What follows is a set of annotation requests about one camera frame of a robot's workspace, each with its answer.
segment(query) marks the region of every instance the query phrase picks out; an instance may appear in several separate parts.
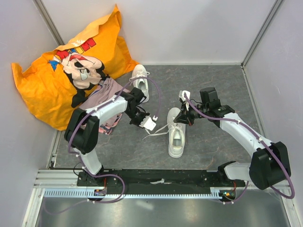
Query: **wall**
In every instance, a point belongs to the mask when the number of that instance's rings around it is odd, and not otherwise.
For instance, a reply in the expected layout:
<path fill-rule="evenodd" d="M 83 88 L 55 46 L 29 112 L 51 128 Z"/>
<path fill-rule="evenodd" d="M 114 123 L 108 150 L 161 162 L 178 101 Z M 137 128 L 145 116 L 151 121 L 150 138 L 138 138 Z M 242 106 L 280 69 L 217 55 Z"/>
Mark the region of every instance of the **wall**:
<path fill-rule="evenodd" d="M 10 63 L 19 62 L 26 69 L 56 43 L 32 1 L 5 1 L 0 20 L 0 225 L 19 227 L 37 171 L 46 167 L 55 131 L 27 110 Z"/>
<path fill-rule="evenodd" d="M 121 35 L 143 64 L 241 62 L 275 0 L 43 0 L 68 42 L 117 3 Z"/>
<path fill-rule="evenodd" d="M 288 148 L 295 202 L 303 215 L 303 2 L 286 0 L 246 72 L 267 136 Z"/>

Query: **shoe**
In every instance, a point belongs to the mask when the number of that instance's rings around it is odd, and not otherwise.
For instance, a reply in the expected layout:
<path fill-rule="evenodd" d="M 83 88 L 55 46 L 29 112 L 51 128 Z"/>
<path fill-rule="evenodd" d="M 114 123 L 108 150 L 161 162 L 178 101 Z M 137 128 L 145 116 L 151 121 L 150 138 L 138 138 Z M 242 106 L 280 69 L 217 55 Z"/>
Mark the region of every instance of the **shoe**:
<path fill-rule="evenodd" d="M 132 77 L 129 80 L 132 80 L 136 77 L 147 77 L 149 74 L 150 73 L 146 71 L 146 69 L 143 65 L 138 64 L 134 68 Z M 136 79 L 133 82 L 133 86 L 140 89 L 144 93 L 144 95 L 146 96 L 146 99 L 143 100 L 143 103 L 146 103 L 150 99 L 150 96 L 148 94 L 147 79 Z"/>
<path fill-rule="evenodd" d="M 174 123 L 174 119 L 180 113 L 180 109 L 173 107 L 167 116 L 169 128 L 169 155 L 172 157 L 181 157 L 185 145 L 185 124 Z"/>

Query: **cartoon print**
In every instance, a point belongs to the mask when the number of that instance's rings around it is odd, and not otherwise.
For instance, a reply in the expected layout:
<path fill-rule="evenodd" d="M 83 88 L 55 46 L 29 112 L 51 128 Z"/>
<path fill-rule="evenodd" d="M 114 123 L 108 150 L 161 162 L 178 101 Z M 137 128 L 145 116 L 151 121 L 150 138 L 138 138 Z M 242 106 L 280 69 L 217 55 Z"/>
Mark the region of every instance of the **cartoon print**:
<path fill-rule="evenodd" d="M 63 71 L 77 90 L 71 106 L 75 108 L 86 101 L 85 90 L 91 90 L 101 79 L 108 78 L 103 72 L 104 64 L 95 57 L 84 56 L 77 52 L 70 53 L 61 62 Z"/>

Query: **yellow fabric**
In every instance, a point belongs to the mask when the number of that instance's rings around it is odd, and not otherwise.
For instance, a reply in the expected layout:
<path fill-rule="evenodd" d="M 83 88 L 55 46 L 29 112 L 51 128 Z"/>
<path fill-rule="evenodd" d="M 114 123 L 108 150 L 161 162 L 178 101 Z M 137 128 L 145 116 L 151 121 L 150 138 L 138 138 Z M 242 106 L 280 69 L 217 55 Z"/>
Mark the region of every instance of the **yellow fabric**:
<path fill-rule="evenodd" d="M 65 130 L 75 107 L 108 74 L 116 79 L 134 69 L 124 38 L 121 15 L 114 11 L 90 23 L 66 45 L 42 54 L 22 73 L 12 63 L 16 87 L 29 111 L 58 130 Z"/>

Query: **robotic arm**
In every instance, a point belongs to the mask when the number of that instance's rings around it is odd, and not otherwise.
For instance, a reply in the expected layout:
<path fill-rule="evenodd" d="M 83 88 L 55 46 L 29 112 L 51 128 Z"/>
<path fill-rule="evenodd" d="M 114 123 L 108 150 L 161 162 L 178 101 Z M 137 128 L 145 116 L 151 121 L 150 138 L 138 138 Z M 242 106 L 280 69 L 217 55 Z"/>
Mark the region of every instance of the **robotic arm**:
<path fill-rule="evenodd" d="M 146 128 L 151 131 L 156 126 L 156 123 L 152 121 L 151 117 L 149 116 L 150 114 L 142 112 L 138 108 L 141 100 L 145 97 L 140 89 L 134 87 L 130 93 L 122 92 L 121 95 L 115 100 L 116 95 L 93 108 L 87 110 L 82 110 L 80 108 L 76 109 L 72 113 L 71 120 L 64 134 L 64 138 L 67 141 L 70 141 L 71 135 L 81 119 L 91 111 L 96 110 L 84 122 L 86 125 L 85 128 L 80 128 L 72 141 L 72 147 L 74 147 L 74 150 L 78 152 L 85 167 L 93 175 L 96 175 L 98 172 L 102 171 L 103 168 L 95 150 L 100 125 L 106 122 L 109 118 L 125 112 L 131 119 L 129 122 L 130 124 L 134 124 L 140 128 Z M 107 105 L 98 109 L 98 107 L 106 103 Z"/>
<path fill-rule="evenodd" d="M 190 93 L 188 91 L 181 91 L 179 94 L 182 103 L 181 112 L 175 118 L 174 122 L 193 125 L 195 119 L 203 118 L 203 116 L 188 105 L 185 94 L 189 98 Z M 282 169 L 264 145 L 260 143 L 260 139 L 257 139 L 247 128 L 239 124 L 239 122 L 242 122 L 248 126 L 231 107 L 221 105 L 214 87 L 200 90 L 200 96 L 202 102 L 196 105 L 195 108 L 206 116 L 217 119 L 220 118 L 221 120 L 208 120 L 233 136 L 251 156 L 251 163 L 228 162 L 219 166 L 218 170 L 222 173 L 223 178 L 252 181 L 261 190 L 285 180 Z M 235 121 L 226 121 L 225 119 L 233 119 Z M 286 146 L 282 142 L 273 143 L 253 129 L 251 130 L 273 150 L 290 176 L 291 171 Z"/>

